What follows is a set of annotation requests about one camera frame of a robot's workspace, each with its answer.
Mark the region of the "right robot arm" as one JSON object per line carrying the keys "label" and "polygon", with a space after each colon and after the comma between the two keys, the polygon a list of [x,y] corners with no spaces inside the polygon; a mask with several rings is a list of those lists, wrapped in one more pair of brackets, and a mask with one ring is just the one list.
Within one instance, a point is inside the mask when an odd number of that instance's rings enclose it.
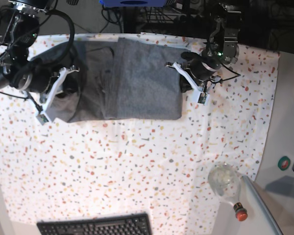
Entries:
{"label": "right robot arm", "polygon": [[[60,78],[60,69],[69,66],[75,28],[64,12],[50,8],[50,0],[13,0],[0,25],[0,89],[7,86],[37,94],[48,94]],[[69,40],[48,58],[28,60],[28,49],[35,43],[43,25],[36,16],[59,16],[69,26]]]}

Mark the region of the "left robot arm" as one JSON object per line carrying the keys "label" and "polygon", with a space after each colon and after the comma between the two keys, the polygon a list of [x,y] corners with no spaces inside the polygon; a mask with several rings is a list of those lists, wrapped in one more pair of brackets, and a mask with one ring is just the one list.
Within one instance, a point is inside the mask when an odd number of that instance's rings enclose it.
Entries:
{"label": "left robot arm", "polygon": [[223,82],[214,76],[222,67],[234,74],[230,79],[241,76],[228,66],[237,61],[239,54],[238,35],[243,8],[242,0],[218,0],[209,13],[210,31],[205,49],[200,54],[181,54],[186,61],[181,68],[204,93],[209,92],[208,84],[213,86]]}

